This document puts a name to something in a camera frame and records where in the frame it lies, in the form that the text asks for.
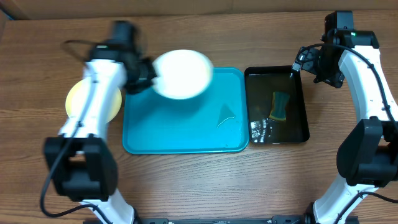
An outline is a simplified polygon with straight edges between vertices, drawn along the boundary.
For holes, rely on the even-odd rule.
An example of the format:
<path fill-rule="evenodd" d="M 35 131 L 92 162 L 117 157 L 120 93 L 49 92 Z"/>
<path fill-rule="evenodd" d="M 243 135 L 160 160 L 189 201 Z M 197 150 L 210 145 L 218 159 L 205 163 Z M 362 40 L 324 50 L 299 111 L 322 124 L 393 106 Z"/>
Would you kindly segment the green yellow sponge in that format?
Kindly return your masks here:
<path fill-rule="evenodd" d="M 273 92 L 272 108 L 269 119 L 274 121 L 286 120 L 286 107 L 289 103 L 290 95 L 283 91 Z"/>

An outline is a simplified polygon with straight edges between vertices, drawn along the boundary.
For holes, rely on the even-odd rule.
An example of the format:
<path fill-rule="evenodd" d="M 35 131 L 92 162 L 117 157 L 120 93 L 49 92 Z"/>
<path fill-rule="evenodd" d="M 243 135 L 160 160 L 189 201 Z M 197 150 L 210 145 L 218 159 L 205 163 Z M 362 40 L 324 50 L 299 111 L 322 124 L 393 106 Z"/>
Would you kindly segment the yellow plate with stain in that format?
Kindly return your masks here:
<path fill-rule="evenodd" d="M 85 101 L 81 99 L 81 95 L 88 92 L 88 82 L 89 78 L 85 78 L 78 83 L 76 83 L 65 100 L 65 110 L 69 118 L 71 118 L 75 113 L 79 112 L 84 106 Z M 113 96 L 113 102 L 111 103 L 111 110 L 108 115 L 107 122 L 109 123 L 118 114 L 122 104 L 122 94 L 121 90 L 118 88 Z"/>

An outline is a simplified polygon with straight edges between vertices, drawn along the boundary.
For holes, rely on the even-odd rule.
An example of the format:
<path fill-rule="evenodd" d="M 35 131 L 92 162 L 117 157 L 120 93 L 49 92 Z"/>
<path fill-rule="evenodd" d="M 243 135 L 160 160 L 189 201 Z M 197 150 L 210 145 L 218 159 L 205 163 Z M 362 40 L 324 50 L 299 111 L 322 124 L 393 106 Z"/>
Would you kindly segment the white plate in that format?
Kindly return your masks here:
<path fill-rule="evenodd" d="M 172 50 L 152 64 L 156 72 L 152 88 L 172 100 L 187 100 L 202 94 L 213 78 L 211 60 L 194 50 Z"/>

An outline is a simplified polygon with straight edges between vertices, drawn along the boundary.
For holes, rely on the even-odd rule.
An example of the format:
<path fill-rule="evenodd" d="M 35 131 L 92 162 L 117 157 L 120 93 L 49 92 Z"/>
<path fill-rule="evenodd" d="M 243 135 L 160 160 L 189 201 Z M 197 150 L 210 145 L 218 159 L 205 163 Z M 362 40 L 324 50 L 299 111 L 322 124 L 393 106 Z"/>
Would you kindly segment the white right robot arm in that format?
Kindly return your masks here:
<path fill-rule="evenodd" d="M 321 42 L 302 47 L 292 68 L 314 74 L 314 83 L 335 88 L 347 83 L 357 122 L 338 148 L 336 179 L 300 222 L 358 223 L 350 214 L 370 195 L 397 203 L 377 194 L 397 180 L 397 103 L 382 71 L 375 33 L 356 30 L 351 11 L 332 12 L 325 17 Z"/>

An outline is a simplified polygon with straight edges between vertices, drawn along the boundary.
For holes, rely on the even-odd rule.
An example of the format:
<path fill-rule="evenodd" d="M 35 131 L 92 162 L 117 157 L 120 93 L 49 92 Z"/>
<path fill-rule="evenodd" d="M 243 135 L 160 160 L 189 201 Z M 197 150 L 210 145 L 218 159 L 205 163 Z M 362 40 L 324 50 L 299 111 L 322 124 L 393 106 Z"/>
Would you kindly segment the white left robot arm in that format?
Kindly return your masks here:
<path fill-rule="evenodd" d="M 76 53 L 71 40 L 64 51 L 83 63 L 83 107 L 68 118 L 56 137 L 44 142 L 49 174 L 40 193 L 41 212 L 51 218 L 89 208 L 99 223 L 140 223 L 136 210 L 118 190 L 118 167 L 106 144 L 108 116 L 115 91 L 130 95 L 153 84 L 156 72 L 150 57 L 138 46 L 138 28 L 129 21 L 114 21 L 111 35 L 88 42 L 87 57 Z"/>

